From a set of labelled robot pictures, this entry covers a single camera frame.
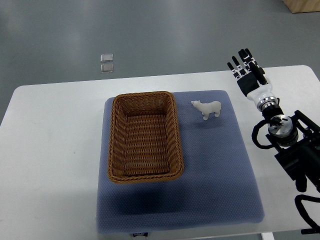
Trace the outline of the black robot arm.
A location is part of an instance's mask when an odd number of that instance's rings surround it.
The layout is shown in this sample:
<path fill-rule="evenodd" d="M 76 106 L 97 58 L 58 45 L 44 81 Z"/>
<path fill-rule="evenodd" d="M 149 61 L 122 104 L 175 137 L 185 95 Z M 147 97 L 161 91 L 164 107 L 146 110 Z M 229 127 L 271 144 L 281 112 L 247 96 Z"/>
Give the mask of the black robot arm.
<path fill-rule="evenodd" d="M 287 116 L 279 99 L 266 97 L 258 104 L 263 120 L 254 126 L 253 143 L 260 149 L 274 148 L 274 156 L 299 192 L 307 190 L 307 180 L 320 190 L 320 127 L 301 111 Z"/>

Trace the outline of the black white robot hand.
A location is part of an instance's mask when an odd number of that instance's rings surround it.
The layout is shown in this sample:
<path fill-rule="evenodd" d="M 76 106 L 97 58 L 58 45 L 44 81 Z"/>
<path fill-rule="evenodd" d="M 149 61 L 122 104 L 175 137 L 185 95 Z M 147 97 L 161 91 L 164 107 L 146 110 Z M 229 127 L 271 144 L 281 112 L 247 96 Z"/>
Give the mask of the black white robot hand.
<path fill-rule="evenodd" d="M 239 58 L 233 56 L 232 62 L 228 62 L 227 66 L 236 79 L 242 94 L 254 102 L 259 111 L 263 111 L 270 105 L 277 105 L 279 100 L 272 93 L 273 86 L 250 50 L 241 49 L 238 55 Z"/>

